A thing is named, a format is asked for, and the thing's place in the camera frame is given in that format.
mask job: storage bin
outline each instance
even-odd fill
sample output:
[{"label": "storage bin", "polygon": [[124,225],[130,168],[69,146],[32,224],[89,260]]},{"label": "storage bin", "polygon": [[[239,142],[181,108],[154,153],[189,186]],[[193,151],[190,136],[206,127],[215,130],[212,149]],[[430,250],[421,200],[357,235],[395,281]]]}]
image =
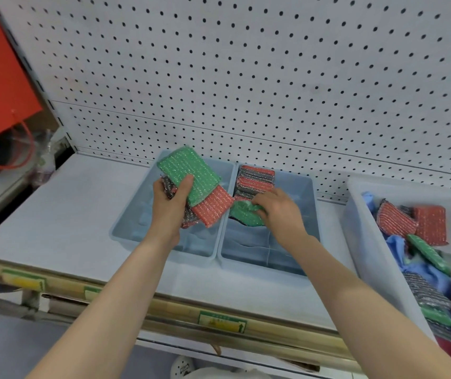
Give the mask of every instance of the storage bin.
[{"label": "storage bin", "polygon": [[350,198],[341,223],[358,275],[435,340],[361,194],[373,193],[377,206],[386,198],[394,205],[445,207],[449,245],[437,248],[451,253],[451,189],[369,176],[350,177],[347,185]]},{"label": "storage bin", "polygon": [[[311,178],[276,171],[274,185],[294,200],[301,210],[306,231],[320,240],[315,190]],[[248,227],[228,218],[222,238],[218,259],[224,268],[244,270],[252,274],[254,265],[254,269],[262,269],[264,276],[272,277],[273,274],[266,274],[271,271],[277,276],[289,273],[306,277],[295,259],[278,244],[265,226]]]},{"label": "storage bin", "polygon": [[[162,151],[157,160],[170,153],[169,150]],[[232,195],[237,173],[236,164],[211,158],[204,158],[204,161],[221,177],[221,186]],[[154,199],[152,184],[161,174],[163,173],[154,163],[110,230],[110,237],[129,251],[134,250],[143,240],[150,227]],[[205,265],[213,260],[217,254],[226,218],[224,215],[210,228],[206,228],[200,222],[188,229],[180,229],[180,242],[170,253],[169,259],[195,265]]]}]

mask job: shoe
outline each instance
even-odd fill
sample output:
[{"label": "shoe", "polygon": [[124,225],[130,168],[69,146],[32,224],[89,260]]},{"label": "shoe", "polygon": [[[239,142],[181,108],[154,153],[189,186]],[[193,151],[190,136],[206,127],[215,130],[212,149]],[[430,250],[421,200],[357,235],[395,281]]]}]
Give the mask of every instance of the shoe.
[{"label": "shoe", "polygon": [[192,358],[180,355],[171,365],[170,379],[184,377],[195,370],[196,367]]}]

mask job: blue plastic bin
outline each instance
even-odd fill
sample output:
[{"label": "blue plastic bin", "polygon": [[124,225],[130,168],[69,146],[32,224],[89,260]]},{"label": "blue plastic bin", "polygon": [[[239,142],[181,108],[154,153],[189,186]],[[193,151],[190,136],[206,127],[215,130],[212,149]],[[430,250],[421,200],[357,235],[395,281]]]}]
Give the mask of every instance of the blue plastic bin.
[{"label": "blue plastic bin", "polygon": [[[276,171],[274,185],[285,191],[298,205],[306,231],[320,240],[315,190],[311,178]],[[263,269],[305,276],[295,259],[279,245],[265,226],[248,227],[228,218],[221,246],[218,258],[224,267],[245,269],[244,264],[247,263]]]},{"label": "blue plastic bin", "polygon": [[[157,160],[169,153],[171,153],[169,150],[162,151]],[[221,177],[221,186],[232,195],[237,165],[211,158],[204,158],[204,161]],[[120,242],[129,251],[134,250],[143,240],[150,227],[154,198],[152,184],[161,174],[159,167],[154,163],[110,231],[110,237]],[[188,229],[180,229],[180,242],[170,253],[169,258],[196,265],[207,264],[213,260],[217,254],[226,219],[227,215],[224,215],[219,222],[208,229],[203,223]]]}]

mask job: human arm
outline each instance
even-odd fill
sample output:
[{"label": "human arm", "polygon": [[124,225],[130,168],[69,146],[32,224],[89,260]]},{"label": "human arm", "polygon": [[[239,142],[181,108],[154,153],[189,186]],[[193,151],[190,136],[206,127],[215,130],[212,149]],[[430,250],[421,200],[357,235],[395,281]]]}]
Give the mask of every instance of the human arm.
[{"label": "human arm", "polygon": [[280,189],[253,203],[277,241],[304,270],[369,379],[451,378],[451,358],[408,318],[306,233],[297,205]]},{"label": "human arm", "polygon": [[193,178],[187,176],[173,199],[154,183],[152,223],[102,292],[57,341],[28,378],[119,377],[147,313],[162,269],[178,244]]}]

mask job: green and yellow label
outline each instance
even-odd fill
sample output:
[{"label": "green and yellow label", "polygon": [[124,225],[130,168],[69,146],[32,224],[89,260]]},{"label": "green and yellow label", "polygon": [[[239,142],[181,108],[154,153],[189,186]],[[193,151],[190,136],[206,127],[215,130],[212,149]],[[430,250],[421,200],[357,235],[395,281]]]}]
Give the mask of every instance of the green and yellow label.
[{"label": "green and yellow label", "polygon": [[24,271],[3,269],[1,272],[3,282],[7,285],[22,287],[29,290],[44,292],[47,288],[47,280],[39,275],[29,274]]},{"label": "green and yellow label", "polygon": [[228,315],[209,311],[200,311],[197,323],[206,327],[239,333],[244,333],[247,327],[247,321],[245,319],[233,318]]},{"label": "green and yellow label", "polygon": [[92,300],[101,293],[101,290],[102,289],[98,287],[85,286],[83,288],[83,296],[85,296],[87,302],[92,302]]}]

